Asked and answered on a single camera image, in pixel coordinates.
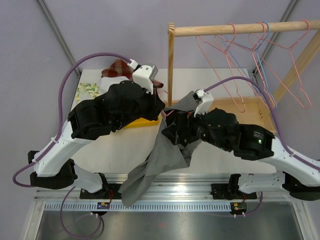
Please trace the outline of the grey skirt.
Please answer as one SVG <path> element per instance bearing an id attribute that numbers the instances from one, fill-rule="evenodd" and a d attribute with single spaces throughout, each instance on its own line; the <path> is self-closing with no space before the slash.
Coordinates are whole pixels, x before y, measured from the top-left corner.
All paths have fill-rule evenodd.
<path id="1" fill-rule="evenodd" d="M 118 191 L 123 205 L 127 208 L 146 193 L 159 174 L 190 166 L 193 152 L 201 141 L 189 143 L 186 147 L 181 144 L 173 145 L 162 134 L 166 127 L 167 123 L 162 119 L 150 154 L 143 163 L 128 173 L 127 180 Z"/>

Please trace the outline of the lemon print skirt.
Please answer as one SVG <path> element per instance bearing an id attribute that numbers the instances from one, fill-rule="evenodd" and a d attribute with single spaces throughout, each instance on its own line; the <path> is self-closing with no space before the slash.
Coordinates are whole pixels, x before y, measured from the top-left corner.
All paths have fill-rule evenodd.
<path id="1" fill-rule="evenodd" d="M 79 83 L 75 100 L 79 103 L 84 100 L 92 100 L 101 95 L 99 86 L 96 83 Z"/>

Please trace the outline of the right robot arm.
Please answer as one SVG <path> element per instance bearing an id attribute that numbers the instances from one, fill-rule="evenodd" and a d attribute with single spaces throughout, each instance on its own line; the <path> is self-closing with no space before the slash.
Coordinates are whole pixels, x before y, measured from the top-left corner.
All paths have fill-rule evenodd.
<path id="1" fill-rule="evenodd" d="M 284 191 L 303 201 L 320 198 L 319 164 L 294 153 L 269 130 L 242 124 L 233 113 L 215 108 L 208 113 L 174 110 L 161 133 L 184 147 L 201 140 L 246 161 L 260 161 L 276 168 L 275 173 L 235 173 L 223 187 L 212 184 L 214 199 L 250 199 L 258 192 Z"/>

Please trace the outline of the white skirt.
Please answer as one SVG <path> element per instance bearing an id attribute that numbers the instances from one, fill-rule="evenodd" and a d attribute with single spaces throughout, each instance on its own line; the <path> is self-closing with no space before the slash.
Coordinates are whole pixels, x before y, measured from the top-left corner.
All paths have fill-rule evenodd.
<path id="1" fill-rule="evenodd" d="M 125 76 L 117 77 L 102 77 L 98 82 L 97 86 L 99 87 L 100 95 L 105 94 L 111 85 L 119 84 L 122 81 L 129 81 L 130 79 Z"/>

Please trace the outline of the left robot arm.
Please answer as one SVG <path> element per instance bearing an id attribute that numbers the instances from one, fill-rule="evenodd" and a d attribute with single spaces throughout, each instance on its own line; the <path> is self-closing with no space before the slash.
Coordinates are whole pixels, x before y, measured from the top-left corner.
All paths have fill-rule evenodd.
<path id="1" fill-rule="evenodd" d="M 109 187 L 103 173 L 89 172 L 72 160 L 85 145 L 120 130 L 140 118 L 156 121 L 165 108 L 156 92 L 130 80 L 112 84 L 94 99 L 83 100 L 69 113 L 61 134 L 48 144 L 49 150 L 30 151 L 37 163 L 30 174 L 30 185 L 51 190 L 69 186 L 81 188 L 102 199 Z"/>

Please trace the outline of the blue hanger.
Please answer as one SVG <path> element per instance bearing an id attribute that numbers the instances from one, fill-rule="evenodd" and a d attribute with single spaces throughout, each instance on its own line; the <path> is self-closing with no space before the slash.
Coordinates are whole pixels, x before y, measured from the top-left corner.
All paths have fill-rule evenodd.
<path id="1" fill-rule="evenodd" d="M 232 27 L 233 27 L 233 30 L 234 30 L 234 37 L 233 37 L 233 39 L 231 40 L 232 42 L 235 42 L 235 39 L 236 39 L 236 37 L 237 37 L 237 27 L 233 24 L 233 23 L 229 23 L 228 25 L 231 25 Z M 250 43 L 253 43 L 253 44 L 256 44 L 256 43 L 254 43 L 254 42 L 252 42 L 251 41 L 251 34 L 252 33 L 249 33 L 248 34 L 248 40 L 250 41 Z M 229 45 L 228 47 L 230 47 L 230 50 L 231 50 L 231 46 L 234 46 L 234 47 L 238 47 L 238 46 L 236 46 L 236 45 L 234 45 L 234 44 L 232 44 L 232 45 Z M 258 83 L 258 80 L 257 80 L 257 75 L 259 76 L 259 73 L 258 73 L 258 71 L 257 71 L 257 69 L 256 69 L 256 65 L 254 66 L 254 69 L 253 69 L 253 72 L 252 73 L 247 73 L 248 74 L 248 77 L 247 78 L 253 78 L 253 80 L 255 81 L 255 83 L 258 85 L 259 83 Z M 262 99 L 263 99 L 263 101 L 266 103 L 267 101 L 270 101 L 270 99 L 269 99 L 269 96 L 267 95 L 267 93 L 266 93 L 266 95 L 267 95 L 267 97 L 264 97 L 261 93 L 258 93 L 258 88 L 256 87 L 256 86 L 253 86 L 252 87 L 253 88 L 253 90 L 254 90 L 254 92 L 258 95 L 258 96 L 260 96 Z"/>

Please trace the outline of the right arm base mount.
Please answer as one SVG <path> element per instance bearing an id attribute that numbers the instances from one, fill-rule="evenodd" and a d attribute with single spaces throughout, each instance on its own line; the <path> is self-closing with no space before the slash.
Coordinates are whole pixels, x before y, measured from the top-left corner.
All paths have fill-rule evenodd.
<path id="1" fill-rule="evenodd" d="M 285 189 L 286 175 L 276 173 L 232 174 L 228 183 L 211 184 L 211 195 L 214 200 L 253 200 L 261 192 L 281 192 Z"/>

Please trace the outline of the red plaid skirt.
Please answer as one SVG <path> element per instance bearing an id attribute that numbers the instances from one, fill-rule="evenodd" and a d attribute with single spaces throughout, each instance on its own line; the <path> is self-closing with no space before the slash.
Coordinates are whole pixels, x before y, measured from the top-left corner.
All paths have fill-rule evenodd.
<path id="1" fill-rule="evenodd" d="M 126 77 L 130 81 L 133 81 L 133 69 L 130 68 L 125 61 L 118 58 L 108 68 L 101 71 L 101 77 L 115 78 Z"/>

